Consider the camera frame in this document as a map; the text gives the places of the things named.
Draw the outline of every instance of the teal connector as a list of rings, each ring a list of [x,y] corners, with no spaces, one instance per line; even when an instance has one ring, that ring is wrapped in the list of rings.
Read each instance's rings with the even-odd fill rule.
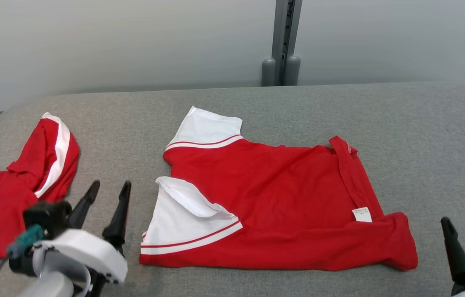
[[[35,242],[42,240],[44,237],[43,229],[39,224],[30,226],[8,246],[8,256],[10,258],[18,258],[27,248],[30,248]]]

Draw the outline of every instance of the clothing tag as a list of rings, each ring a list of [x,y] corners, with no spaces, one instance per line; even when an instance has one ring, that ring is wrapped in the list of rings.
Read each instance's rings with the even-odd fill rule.
[[[372,216],[370,216],[370,211],[368,210],[368,207],[361,207],[352,211],[357,222],[372,222]]]

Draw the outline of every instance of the gray felt surface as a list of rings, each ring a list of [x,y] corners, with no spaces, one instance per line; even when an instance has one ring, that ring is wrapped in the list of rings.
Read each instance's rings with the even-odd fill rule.
[[[166,144],[195,105],[243,119],[246,139],[270,145],[328,144],[339,135],[359,150],[383,211],[404,212],[419,267],[384,265],[340,272],[244,271],[138,264],[141,234],[168,175]],[[465,86],[388,83],[75,94],[14,107],[0,116],[0,170],[15,160],[46,111],[59,116],[80,146],[74,204],[94,179],[101,187],[85,229],[100,235],[125,180],[133,183],[125,245],[129,274],[102,296],[447,296],[451,276],[439,220],[449,216],[465,248]],[[0,296],[33,279],[0,273]]]

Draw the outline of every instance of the white wall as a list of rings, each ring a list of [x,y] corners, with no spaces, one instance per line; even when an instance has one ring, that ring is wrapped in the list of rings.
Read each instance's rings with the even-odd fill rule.
[[[259,86],[274,0],[0,0],[0,111],[47,94]]]
[[[303,0],[299,85],[465,83],[465,0]]]

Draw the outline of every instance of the red fabric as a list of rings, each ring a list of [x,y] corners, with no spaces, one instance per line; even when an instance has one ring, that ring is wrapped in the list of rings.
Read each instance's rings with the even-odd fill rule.
[[[0,171],[0,258],[6,255],[6,248],[15,237],[25,231],[23,210],[38,202],[35,192],[45,184],[57,160],[58,131],[58,122],[42,118],[18,160],[12,162],[7,171]],[[61,201],[74,178],[79,147],[71,133],[64,154],[66,159],[61,174],[40,200]]]
[[[239,269],[336,271],[384,263],[415,269],[406,216],[384,215],[357,150],[339,137],[333,148],[272,147],[245,139],[220,148],[174,147],[172,177],[194,184],[238,216],[243,228],[202,247],[140,256],[141,264]],[[368,207],[373,222],[356,222]]]

